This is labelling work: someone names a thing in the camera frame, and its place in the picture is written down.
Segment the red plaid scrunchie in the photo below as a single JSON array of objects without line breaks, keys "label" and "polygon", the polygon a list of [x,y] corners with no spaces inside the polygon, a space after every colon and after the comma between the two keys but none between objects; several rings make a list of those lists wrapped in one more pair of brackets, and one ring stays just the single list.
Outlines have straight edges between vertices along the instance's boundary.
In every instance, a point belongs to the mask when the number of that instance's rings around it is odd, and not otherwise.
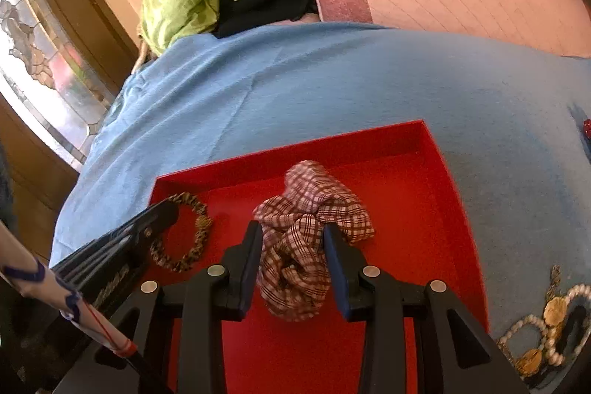
[{"label": "red plaid scrunchie", "polygon": [[370,239],[375,228],[353,191],[315,161],[287,170],[283,194],[253,210],[263,232],[256,284],[276,317],[304,321],[320,313],[331,287],[324,228],[335,223],[346,243]]}]

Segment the red shallow tray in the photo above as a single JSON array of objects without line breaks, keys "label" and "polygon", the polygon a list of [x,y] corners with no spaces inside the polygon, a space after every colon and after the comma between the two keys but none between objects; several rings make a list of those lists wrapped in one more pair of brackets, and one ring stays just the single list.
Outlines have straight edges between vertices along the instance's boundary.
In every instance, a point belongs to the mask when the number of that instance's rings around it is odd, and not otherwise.
[{"label": "red shallow tray", "polygon": [[[440,279],[482,325],[488,305],[478,251],[461,200],[425,123],[413,121],[275,148],[190,169],[155,181],[152,202],[180,192],[205,204],[213,220],[199,268],[242,240],[253,209],[283,192],[297,162],[314,160],[358,196],[375,228],[360,248],[399,280]],[[301,322],[270,314],[254,297],[245,320],[222,326],[231,393],[354,393],[363,356],[361,323],[349,323],[328,297]]]}]

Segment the stained glass door panel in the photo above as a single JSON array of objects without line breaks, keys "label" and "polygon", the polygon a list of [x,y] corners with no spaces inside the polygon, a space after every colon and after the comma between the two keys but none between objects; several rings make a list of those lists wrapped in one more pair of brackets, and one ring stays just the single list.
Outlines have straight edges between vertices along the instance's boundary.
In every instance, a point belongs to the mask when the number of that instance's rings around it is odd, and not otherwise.
[{"label": "stained glass door panel", "polygon": [[47,0],[1,0],[1,94],[76,171],[114,101]]}]

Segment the light blue blanket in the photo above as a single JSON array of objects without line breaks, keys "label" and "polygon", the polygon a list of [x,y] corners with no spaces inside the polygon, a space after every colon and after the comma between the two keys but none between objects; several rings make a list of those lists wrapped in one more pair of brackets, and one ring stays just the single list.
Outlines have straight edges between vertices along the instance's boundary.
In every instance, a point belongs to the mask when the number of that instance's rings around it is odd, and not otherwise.
[{"label": "light blue blanket", "polygon": [[190,36],[125,81],[59,213],[50,260],[140,212],[160,175],[422,119],[467,208],[500,334],[539,308],[552,265],[590,279],[589,114],[581,57],[352,23]]}]

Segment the red polka dot bow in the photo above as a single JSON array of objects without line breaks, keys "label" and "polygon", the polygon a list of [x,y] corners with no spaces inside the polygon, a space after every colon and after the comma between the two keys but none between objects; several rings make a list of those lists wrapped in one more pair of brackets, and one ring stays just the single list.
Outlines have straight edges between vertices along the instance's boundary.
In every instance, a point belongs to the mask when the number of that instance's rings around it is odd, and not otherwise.
[{"label": "red polka dot bow", "polygon": [[587,140],[591,140],[591,119],[586,119],[583,122],[583,133]]}]

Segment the black garment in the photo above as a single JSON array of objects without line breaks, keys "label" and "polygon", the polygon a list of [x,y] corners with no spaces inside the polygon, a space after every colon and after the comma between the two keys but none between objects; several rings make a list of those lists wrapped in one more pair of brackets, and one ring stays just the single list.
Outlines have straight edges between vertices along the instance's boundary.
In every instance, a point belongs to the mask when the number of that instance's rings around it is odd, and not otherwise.
[{"label": "black garment", "polygon": [[219,0],[212,34],[221,39],[266,24],[300,21],[307,14],[318,14],[315,0]]}]

